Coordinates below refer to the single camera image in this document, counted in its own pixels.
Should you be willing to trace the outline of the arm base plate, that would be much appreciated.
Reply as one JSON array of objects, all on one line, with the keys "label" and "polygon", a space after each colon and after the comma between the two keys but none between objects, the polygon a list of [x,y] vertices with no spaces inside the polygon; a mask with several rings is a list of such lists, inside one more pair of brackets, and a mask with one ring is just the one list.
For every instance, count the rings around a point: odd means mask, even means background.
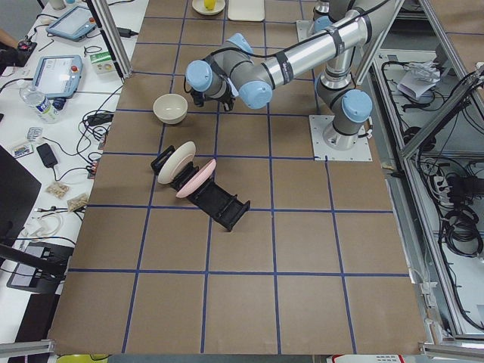
[{"label": "arm base plate", "polygon": [[296,32],[299,42],[312,37],[315,34],[315,22],[313,20],[297,20]]},{"label": "arm base plate", "polygon": [[333,125],[333,115],[310,115],[309,125],[313,156],[316,161],[372,162],[371,132],[360,124],[358,134],[340,135]]}]

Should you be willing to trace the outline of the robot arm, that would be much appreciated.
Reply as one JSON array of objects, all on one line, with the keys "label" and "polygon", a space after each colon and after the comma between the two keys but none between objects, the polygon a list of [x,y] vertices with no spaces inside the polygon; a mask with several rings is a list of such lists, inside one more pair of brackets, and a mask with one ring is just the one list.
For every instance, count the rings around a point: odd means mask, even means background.
[{"label": "robot arm", "polygon": [[317,1],[313,8],[312,27],[310,34],[316,34],[322,31],[325,27],[330,26],[333,22],[329,17],[330,2]]},{"label": "robot arm", "polygon": [[330,24],[307,39],[263,57],[255,54],[240,33],[202,60],[189,63],[185,80],[194,103],[217,101],[225,110],[240,98],[250,109],[265,107],[274,90],[301,74],[325,65],[315,83],[318,97],[333,112],[328,131],[338,138],[353,138],[371,115],[373,102],[367,93],[350,88],[355,47],[377,38],[392,23],[394,1],[331,1]]}]

